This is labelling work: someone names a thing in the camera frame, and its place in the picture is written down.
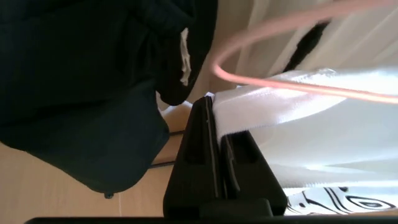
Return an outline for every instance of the light wood floor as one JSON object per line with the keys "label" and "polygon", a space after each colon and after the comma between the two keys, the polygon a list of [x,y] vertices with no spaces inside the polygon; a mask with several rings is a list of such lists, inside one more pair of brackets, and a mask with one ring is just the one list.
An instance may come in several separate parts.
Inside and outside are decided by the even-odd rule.
{"label": "light wood floor", "polygon": [[[164,115],[170,131],[181,131],[189,108]],[[173,161],[182,136],[171,137],[154,163]],[[172,166],[149,169],[131,189],[105,199],[35,157],[0,143],[0,223],[34,217],[161,217]]]}

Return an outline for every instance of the dark clothing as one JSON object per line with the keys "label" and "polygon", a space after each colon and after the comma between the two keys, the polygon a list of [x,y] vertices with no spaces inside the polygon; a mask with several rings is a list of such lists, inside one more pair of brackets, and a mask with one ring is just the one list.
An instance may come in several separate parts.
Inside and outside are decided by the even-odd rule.
{"label": "dark clothing", "polygon": [[[210,49],[216,6],[215,0],[1,1],[0,141],[95,191],[130,188],[168,140],[155,91],[171,105],[187,98]],[[189,86],[180,82],[186,27]]]}

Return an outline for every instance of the pink cable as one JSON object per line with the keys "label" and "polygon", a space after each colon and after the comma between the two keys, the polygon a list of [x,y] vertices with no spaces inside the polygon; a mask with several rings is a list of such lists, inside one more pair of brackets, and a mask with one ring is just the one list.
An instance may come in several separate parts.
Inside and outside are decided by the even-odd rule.
{"label": "pink cable", "polygon": [[367,91],[349,90],[329,86],[319,86],[303,83],[283,82],[276,80],[262,80],[258,78],[242,77],[224,71],[220,65],[241,47],[253,44],[273,35],[281,34],[301,26],[310,26],[317,21],[324,21],[332,17],[344,16],[354,11],[370,9],[398,3],[395,0],[344,0],[324,4],[306,11],[295,12],[289,16],[265,21],[258,27],[237,33],[228,39],[215,53],[211,61],[211,69],[218,77],[235,83],[257,85],[273,88],[286,88],[323,95],[343,96],[359,100],[376,101],[381,103],[398,103],[398,97],[370,93]]}

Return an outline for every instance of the black garment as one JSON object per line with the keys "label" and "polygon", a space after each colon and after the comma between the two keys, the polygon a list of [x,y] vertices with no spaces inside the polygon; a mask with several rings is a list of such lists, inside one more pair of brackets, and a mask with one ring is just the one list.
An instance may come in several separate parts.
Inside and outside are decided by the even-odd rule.
{"label": "black garment", "polygon": [[[95,191],[128,189],[168,139],[155,91],[175,105],[192,89],[171,94],[181,31],[210,48],[214,25],[192,36],[197,21],[215,23],[195,17],[207,7],[216,1],[1,1],[0,141]],[[207,51],[189,51],[194,83]]]}

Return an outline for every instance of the curved wire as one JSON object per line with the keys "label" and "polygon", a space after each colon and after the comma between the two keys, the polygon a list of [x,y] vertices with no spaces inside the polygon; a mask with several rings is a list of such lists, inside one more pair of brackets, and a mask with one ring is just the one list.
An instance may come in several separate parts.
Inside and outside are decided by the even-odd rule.
{"label": "curved wire", "polygon": [[257,85],[273,88],[286,88],[290,90],[305,91],[323,95],[343,96],[359,100],[376,101],[381,103],[398,103],[397,96],[371,93],[368,91],[349,90],[330,86],[320,86],[304,83],[284,82],[277,80],[262,80],[258,78],[242,77],[224,71],[220,65],[241,47],[253,44],[259,40],[273,35],[281,34],[302,26],[312,25],[318,21],[332,17],[344,16],[354,11],[362,11],[373,7],[386,6],[398,3],[396,0],[342,0],[329,4],[322,4],[306,11],[300,11],[289,16],[271,19],[251,29],[237,33],[228,39],[211,59],[211,69],[218,77],[235,83]]}

